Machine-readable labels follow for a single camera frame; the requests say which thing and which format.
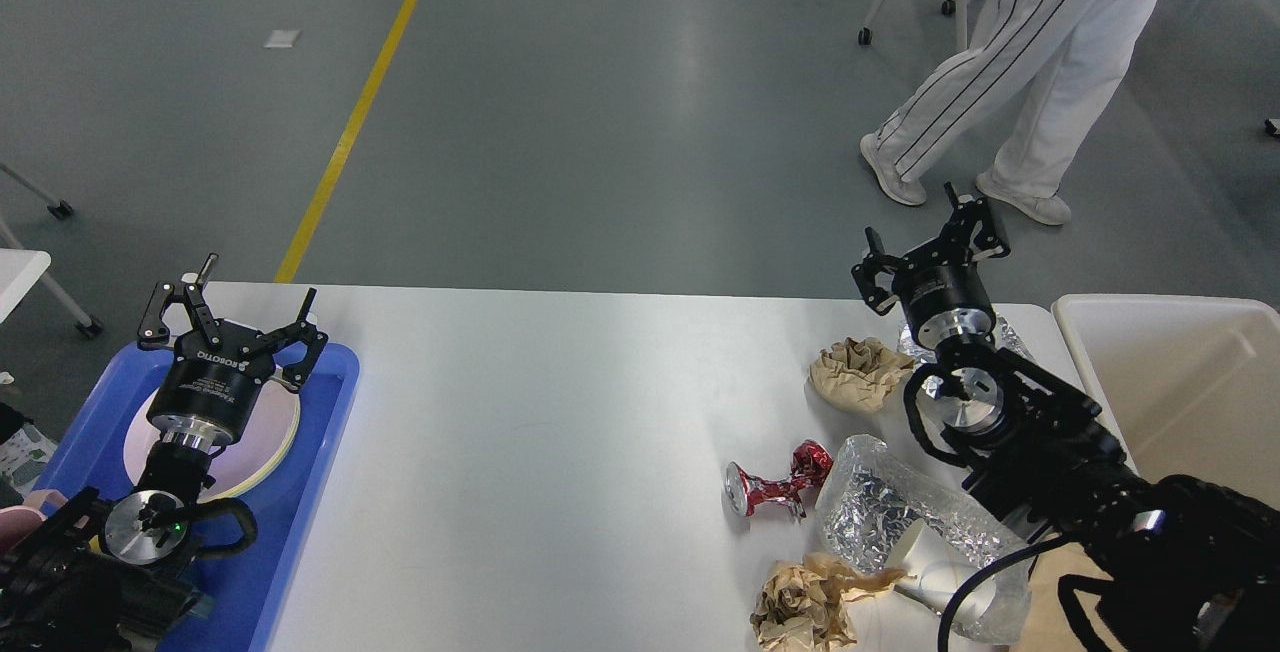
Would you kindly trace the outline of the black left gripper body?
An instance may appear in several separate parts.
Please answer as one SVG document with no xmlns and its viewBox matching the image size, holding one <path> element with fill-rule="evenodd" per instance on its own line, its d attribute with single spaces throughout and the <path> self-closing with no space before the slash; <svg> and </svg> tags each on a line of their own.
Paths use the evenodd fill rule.
<svg viewBox="0 0 1280 652">
<path fill-rule="evenodd" d="M 178 352 L 146 418 L 161 432 L 195 430 L 212 446 L 237 444 L 275 369 L 265 354 L 234 359 L 202 348 Z"/>
</svg>

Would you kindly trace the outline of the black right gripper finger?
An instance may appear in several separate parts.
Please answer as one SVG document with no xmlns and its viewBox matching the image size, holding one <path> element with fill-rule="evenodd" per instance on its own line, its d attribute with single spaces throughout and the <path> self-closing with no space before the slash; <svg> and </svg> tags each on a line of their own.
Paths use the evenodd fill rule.
<svg viewBox="0 0 1280 652">
<path fill-rule="evenodd" d="M 965 266 L 1011 254 L 1004 223 L 988 196 L 957 192 L 951 182 L 943 184 L 943 191 L 951 215 L 933 240 L 906 252 L 908 269 Z"/>
<path fill-rule="evenodd" d="M 900 256 L 884 250 L 881 234 L 870 225 L 864 229 L 867 250 L 851 268 L 851 277 L 864 304 L 878 316 L 887 316 L 899 304 L 893 279 L 905 265 Z"/>
</svg>

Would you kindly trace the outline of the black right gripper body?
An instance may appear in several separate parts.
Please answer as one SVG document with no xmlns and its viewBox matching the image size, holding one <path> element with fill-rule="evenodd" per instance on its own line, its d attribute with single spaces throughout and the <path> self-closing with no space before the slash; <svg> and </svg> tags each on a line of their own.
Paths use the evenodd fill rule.
<svg viewBox="0 0 1280 652">
<path fill-rule="evenodd" d="M 955 339 L 992 339 L 996 314 L 975 263 L 910 264 L 895 275 L 892 292 L 904 306 L 911 337 L 925 350 Z"/>
</svg>

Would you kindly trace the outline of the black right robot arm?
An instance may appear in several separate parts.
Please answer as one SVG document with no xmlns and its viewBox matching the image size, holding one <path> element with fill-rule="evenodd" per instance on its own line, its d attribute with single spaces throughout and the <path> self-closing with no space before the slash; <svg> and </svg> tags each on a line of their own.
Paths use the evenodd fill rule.
<svg viewBox="0 0 1280 652">
<path fill-rule="evenodd" d="M 1277 511 L 1189 475 L 1149 483 L 1126 462 L 1102 407 L 1075 386 L 995 342 L 996 313 L 978 275 L 1010 249 L 986 196 L 945 186 L 951 215 L 904 255 L 867 228 L 851 275 L 869 309 L 901 305 L 915 343 L 933 354 L 902 386 L 915 442 L 966 470 L 964 489 L 996 518 L 1027 518 L 1053 539 L 1005 555 L 966 582 L 943 611 L 937 646 L 963 601 L 1015 564 L 1079 544 L 1102 578 L 1068 574 L 1056 594 L 1071 633 L 1105 651 L 1079 599 L 1126 651 L 1275 651 Z"/>
</svg>

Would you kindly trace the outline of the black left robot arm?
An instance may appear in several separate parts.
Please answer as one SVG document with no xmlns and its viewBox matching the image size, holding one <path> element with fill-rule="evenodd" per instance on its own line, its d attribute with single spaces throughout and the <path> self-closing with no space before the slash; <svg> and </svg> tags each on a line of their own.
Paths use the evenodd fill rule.
<svg viewBox="0 0 1280 652">
<path fill-rule="evenodd" d="M 104 500 L 86 487 L 3 555 L 5 651 L 154 648 L 209 601 L 191 567 L 257 541 L 246 502 L 201 493 L 268 384 L 298 393 L 328 337 L 308 316 L 316 289 L 274 330 L 216 318 L 204 296 L 216 260 L 192 282 L 156 283 L 140 322 L 137 346 L 172 364 L 147 411 L 159 438 L 131 492 Z"/>
</svg>

